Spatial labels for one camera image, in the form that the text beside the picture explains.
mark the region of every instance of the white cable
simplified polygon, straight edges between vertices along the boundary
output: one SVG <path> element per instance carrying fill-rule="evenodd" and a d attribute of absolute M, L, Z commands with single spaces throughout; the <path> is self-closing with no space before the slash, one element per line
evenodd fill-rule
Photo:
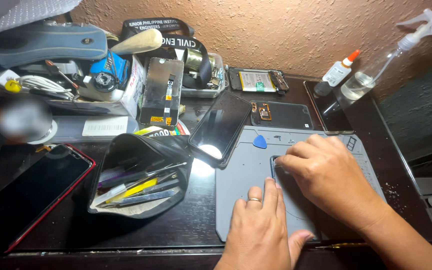
<path fill-rule="evenodd" d="M 46 92 L 62 93 L 70 98 L 75 97 L 71 93 L 71 89 L 64 89 L 61 85 L 44 77 L 28 75 L 19 77 L 18 81 L 22 87 L 27 89 L 38 89 Z"/>

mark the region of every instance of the blue plastic pry tool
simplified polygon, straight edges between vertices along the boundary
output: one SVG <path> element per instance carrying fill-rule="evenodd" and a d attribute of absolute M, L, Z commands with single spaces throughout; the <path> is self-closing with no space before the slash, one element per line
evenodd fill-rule
<path fill-rule="evenodd" d="M 263 135 L 258 135 L 256 138 L 254 138 L 252 145 L 262 149 L 266 149 L 268 147 L 268 144 L 266 143 L 266 139 L 263 137 Z"/>

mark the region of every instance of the red phone case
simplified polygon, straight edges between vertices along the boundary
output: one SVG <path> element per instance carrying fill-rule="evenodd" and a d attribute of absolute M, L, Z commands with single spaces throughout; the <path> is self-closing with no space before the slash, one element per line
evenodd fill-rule
<path fill-rule="evenodd" d="M 89 169 L 87 169 L 87 171 L 83 175 L 81 175 L 81 177 L 78 180 L 76 180 L 74 184 L 71 187 L 69 187 L 69 189 L 63 195 L 61 195 L 57 199 L 57 201 L 46 210 L 46 212 L 44 212 L 44 214 L 41 215 L 41 217 L 39 217 L 27 230 L 25 230 L 24 233 L 21 234 L 21 236 L 19 236 L 13 243 L 11 243 L 9 245 L 8 250 L 6 250 L 4 253 L 8 253 L 12 251 L 21 242 L 21 240 L 23 240 L 29 234 L 29 232 L 33 230 L 33 228 L 36 227 L 36 225 L 38 225 L 49 214 L 49 212 L 51 212 L 61 202 L 61 200 L 63 200 L 76 187 L 76 185 L 78 185 L 79 182 L 81 182 L 81 180 L 83 180 L 84 177 L 88 175 L 89 172 L 91 172 L 93 168 L 96 166 L 96 162 L 92 158 L 90 158 L 89 156 L 81 152 L 79 149 L 75 148 L 71 144 L 64 144 L 64 145 L 71 147 L 74 151 L 78 152 L 81 156 L 91 161 L 92 162 L 91 167 L 89 167 Z"/>

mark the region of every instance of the phone battery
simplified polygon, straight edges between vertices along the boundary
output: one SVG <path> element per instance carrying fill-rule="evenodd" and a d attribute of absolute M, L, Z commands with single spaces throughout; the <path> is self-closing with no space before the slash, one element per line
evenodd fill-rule
<path fill-rule="evenodd" d="M 268 72 L 239 72 L 243 91 L 276 92 Z"/>
<path fill-rule="evenodd" d="M 184 62 L 153 57 L 149 61 L 140 123 L 176 126 L 183 85 Z"/>

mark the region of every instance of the gold ring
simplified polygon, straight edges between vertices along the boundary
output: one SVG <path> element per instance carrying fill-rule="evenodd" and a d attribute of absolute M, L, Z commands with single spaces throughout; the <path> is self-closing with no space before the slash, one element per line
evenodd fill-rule
<path fill-rule="evenodd" d="M 260 199 L 258 198 L 249 198 L 248 201 L 258 201 L 260 203 L 263 203 Z"/>

